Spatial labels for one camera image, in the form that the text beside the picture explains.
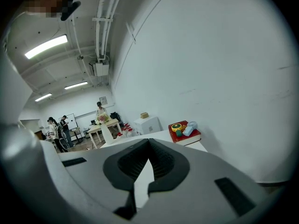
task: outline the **white ceiling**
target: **white ceiling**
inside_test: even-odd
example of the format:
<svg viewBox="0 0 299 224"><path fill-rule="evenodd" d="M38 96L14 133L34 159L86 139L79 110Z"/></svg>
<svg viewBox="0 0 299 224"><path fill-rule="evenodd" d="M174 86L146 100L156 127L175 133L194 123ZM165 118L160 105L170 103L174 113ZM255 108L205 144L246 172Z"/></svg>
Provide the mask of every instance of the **white ceiling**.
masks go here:
<svg viewBox="0 0 299 224"><path fill-rule="evenodd" d="M71 23L72 17L62 22L60 18L41 18L23 14L11 26L7 53L23 79L32 88L34 92L31 96L32 100L47 93L52 93L51 98L55 98L93 84L100 84L99 77L91 76L88 65L90 61L95 60L95 23L92 18L96 15L99 0L79 1L81 1L81 6L74 12L74 17L78 42L87 71L82 61L77 59L79 52ZM105 10L109 1L105 0L103 14L106 14ZM24 54L34 47L64 34L67 35L67 43L53 47L31 59L25 57ZM108 82L107 77L101 77L101 80L103 83ZM88 85L71 90L64 89L80 81L87 81Z"/></svg>

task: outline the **wooden floor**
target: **wooden floor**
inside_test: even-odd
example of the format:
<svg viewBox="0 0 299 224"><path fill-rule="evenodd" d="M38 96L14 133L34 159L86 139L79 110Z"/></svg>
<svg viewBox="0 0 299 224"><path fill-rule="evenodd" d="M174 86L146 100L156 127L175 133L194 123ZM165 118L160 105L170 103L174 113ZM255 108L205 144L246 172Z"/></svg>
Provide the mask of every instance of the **wooden floor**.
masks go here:
<svg viewBox="0 0 299 224"><path fill-rule="evenodd" d="M93 134L93 140L95 144L97 145L98 148L102 147L105 144L105 140L102 134L100 134L100 138L102 142L99 141L98 136L94 133ZM73 143L76 145L75 147L70 148L68 151L69 152L75 152L75 151L83 151L86 150L87 148L92 149L93 148L93 143L90 138L83 138L82 142L77 144L77 140L74 140Z"/></svg>

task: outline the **book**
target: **book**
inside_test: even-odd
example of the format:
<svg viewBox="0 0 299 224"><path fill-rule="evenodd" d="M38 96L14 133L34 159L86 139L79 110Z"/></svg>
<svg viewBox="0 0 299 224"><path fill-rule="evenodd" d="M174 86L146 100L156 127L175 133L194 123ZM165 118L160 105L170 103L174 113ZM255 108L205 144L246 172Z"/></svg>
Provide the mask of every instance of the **book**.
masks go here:
<svg viewBox="0 0 299 224"><path fill-rule="evenodd" d="M186 120L183 120L183 121L168 125L168 130L169 130L170 136L172 138L172 141L174 143L185 146L185 145L192 144L192 143L200 140L201 133L197 129L194 129L189 136L183 135L182 137L178 137L176 135L176 133L173 132L171 129L171 126L174 124L181 124L182 126L187 126L188 122Z"/></svg>

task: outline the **ceiling light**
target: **ceiling light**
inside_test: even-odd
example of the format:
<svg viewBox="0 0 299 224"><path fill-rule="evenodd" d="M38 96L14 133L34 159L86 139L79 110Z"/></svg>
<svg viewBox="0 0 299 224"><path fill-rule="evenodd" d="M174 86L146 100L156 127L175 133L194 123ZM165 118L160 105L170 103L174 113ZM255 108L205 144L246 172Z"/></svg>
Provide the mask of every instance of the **ceiling light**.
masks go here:
<svg viewBox="0 0 299 224"><path fill-rule="evenodd" d="M31 51L27 52L25 54L25 56L28 58L28 59L31 59L32 57L36 56L37 54L47 50L47 49L50 49L52 47L55 47L57 45L60 45L60 44L63 44L63 43L66 43L67 42L67 37L66 35L62 35L62 36L59 36L59 37L56 37L52 40L49 40L41 45L39 45L38 47L35 47L33 48Z"/></svg>
<svg viewBox="0 0 299 224"><path fill-rule="evenodd" d="M40 101L40 100L42 100L42 99L45 99L45 98L47 98L47 97L49 97L49 96L51 96L51 95L52 95L51 93L49 93L49 94L47 94L47 95L44 95L44 96L42 96L42 97L36 99L36 102L38 102L38 101Z"/></svg>
<svg viewBox="0 0 299 224"><path fill-rule="evenodd" d="M66 90L68 89L71 89L71 88L74 88L74 87L77 87L77 86L80 86L80 85L84 85L84 84L88 84L86 81L82 82L82 83L79 83L79 84L74 84L74 85L71 85L71 86L67 86L65 87Z"/></svg>

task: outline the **yellow tape roll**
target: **yellow tape roll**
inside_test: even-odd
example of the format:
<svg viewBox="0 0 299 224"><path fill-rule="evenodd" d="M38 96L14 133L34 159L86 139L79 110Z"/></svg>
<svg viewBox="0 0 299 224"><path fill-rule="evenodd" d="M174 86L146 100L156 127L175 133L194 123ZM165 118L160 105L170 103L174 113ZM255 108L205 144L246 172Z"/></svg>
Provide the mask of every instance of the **yellow tape roll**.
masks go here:
<svg viewBox="0 0 299 224"><path fill-rule="evenodd" d="M176 132L177 130L181 130L182 129L182 125L181 124L174 124L171 126L171 130L173 132Z"/></svg>

